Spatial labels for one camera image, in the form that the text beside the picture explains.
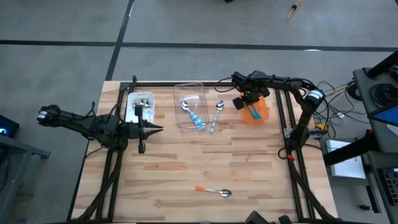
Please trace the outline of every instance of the spoon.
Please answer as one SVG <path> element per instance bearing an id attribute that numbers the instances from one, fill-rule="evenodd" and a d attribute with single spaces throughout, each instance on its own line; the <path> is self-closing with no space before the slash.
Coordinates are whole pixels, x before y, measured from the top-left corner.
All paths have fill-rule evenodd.
<path id="1" fill-rule="evenodd" d="M 188 111 L 188 114 L 191 116 L 193 122 L 200 131 L 206 129 L 206 124 L 194 112 L 191 111 L 189 104 L 185 100 L 181 101 L 180 106 L 183 110 Z"/>
<path id="2" fill-rule="evenodd" d="M 211 189 L 206 189 L 204 187 L 199 187 L 199 186 L 195 187 L 195 189 L 199 190 L 199 191 L 216 192 L 216 193 L 221 194 L 221 196 L 223 196 L 223 197 L 228 197 L 228 196 L 232 195 L 232 192 L 230 190 L 227 190 L 227 189 L 211 190 Z"/>
<path id="3" fill-rule="evenodd" d="M 214 117 L 214 121 L 213 124 L 211 125 L 211 129 L 210 129 L 210 134 L 213 134 L 214 128 L 216 127 L 216 122 L 217 122 L 217 117 L 218 117 L 218 112 L 220 112 L 220 110 L 224 109 L 224 101 L 220 100 L 219 102 L 217 102 L 216 104 L 216 116 Z"/>

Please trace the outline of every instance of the metal bracket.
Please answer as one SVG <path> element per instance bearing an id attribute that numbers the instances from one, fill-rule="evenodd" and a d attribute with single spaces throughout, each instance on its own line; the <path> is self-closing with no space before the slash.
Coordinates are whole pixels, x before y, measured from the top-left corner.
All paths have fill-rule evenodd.
<path id="1" fill-rule="evenodd" d="M 284 128 L 285 138 L 290 138 L 290 133 L 292 132 L 292 130 L 293 130 L 292 128 Z M 320 130 L 317 128 L 309 129 L 308 133 L 310 135 L 310 138 L 321 138 L 322 137 Z"/>

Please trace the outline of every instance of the wooden tabletop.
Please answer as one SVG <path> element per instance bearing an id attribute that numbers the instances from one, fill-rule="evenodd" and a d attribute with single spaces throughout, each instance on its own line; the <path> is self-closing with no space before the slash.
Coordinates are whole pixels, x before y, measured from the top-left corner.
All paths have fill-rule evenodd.
<path id="1" fill-rule="evenodd" d="M 109 113 L 116 103 L 119 84 L 104 83 L 97 114 Z M 212 135 L 208 132 L 210 125 L 206 131 L 195 133 L 181 132 L 176 126 L 173 88 L 145 87 L 135 88 L 136 91 L 154 93 L 154 123 L 163 126 L 164 131 L 146 141 L 145 154 L 138 153 L 137 140 L 130 140 L 123 157 L 115 222 L 243 222 L 253 210 L 269 222 L 285 214 L 292 221 L 297 220 L 287 162 L 277 157 L 284 140 L 274 91 L 266 98 L 269 119 L 248 125 L 232 104 L 238 96 L 236 90 L 218 93 L 207 88 L 211 120 L 216 102 L 225 103 Z M 301 109 L 296 102 L 293 107 L 298 119 Z M 319 145 L 314 139 L 308 143 Z M 88 152 L 97 148 L 99 144 L 91 142 Z M 322 153 L 304 147 L 303 156 L 311 190 L 337 217 Z M 82 214 L 98 193 L 105 158 L 103 149 L 86 159 L 72 217 Z M 197 192 L 197 185 L 229 189 L 233 194 L 222 198 L 215 193 Z M 307 214 L 303 192 L 300 197 Z M 109 199 L 105 202 L 106 215 Z"/>

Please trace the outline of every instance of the gray floor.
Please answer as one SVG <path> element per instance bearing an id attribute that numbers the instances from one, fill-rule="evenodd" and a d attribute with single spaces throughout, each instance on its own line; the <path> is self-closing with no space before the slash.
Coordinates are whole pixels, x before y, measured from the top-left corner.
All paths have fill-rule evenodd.
<path id="1" fill-rule="evenodd" d="M 128 0 L 4 0 L 0 2 L 0 40 L 115 42 Z M 398 47 L 398 7 L 393 0 L 304 1 L 287 21 L 295 0 L 136 0 L 125 42 Z M 67 217 L 87 141 L 62 128 L 44 128 L 36 117 L 42 105 L 86 113 L 97 102 L 114 47 L 0 45 L 0 114 L 21 124 L 18 139 L 52 152 L 35 160 L 23 194 L 32 199 L 14 205 L 13 219 L 29 223 L 61 222 Z M 302 77 L 337 86 L 352 71 L 372 67 L 389 52 L 239 49 L 166 49 L 123 47 L 113 80 L 218 80 L 234 71 L 253 70 Z M 361 102 L 352 100 L 356 111 Z M 344 95 L 332 103 L 351 105 Z M 361 121 L 365 115 L 353 114 Z M 361 137 L 370 125 L 343 118 L 336 137 Z M 357 208 L 369 203 L 363 182 L 331 180 L 339 217 L 354 222 L 386 223 L 386 215 Z"/>

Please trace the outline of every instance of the clear plastic container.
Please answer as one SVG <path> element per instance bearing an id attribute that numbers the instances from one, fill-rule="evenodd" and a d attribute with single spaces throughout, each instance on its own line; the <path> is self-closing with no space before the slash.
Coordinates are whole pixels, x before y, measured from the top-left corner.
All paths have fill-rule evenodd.
<path id="1" fill-rule="evenodd" d="M 187 130 L 204 131 L 206 128 L 198 128 L 191 116 L 181 107 L 181 102 L 186 101 L 190 110 L 197 115 L 207 126 L 209 114 L 207 110 L 205 86 L 202 83 L 184 83 L 176 85 L 173 89 L 175 105 L 175 124 L 177 127 Z"/>

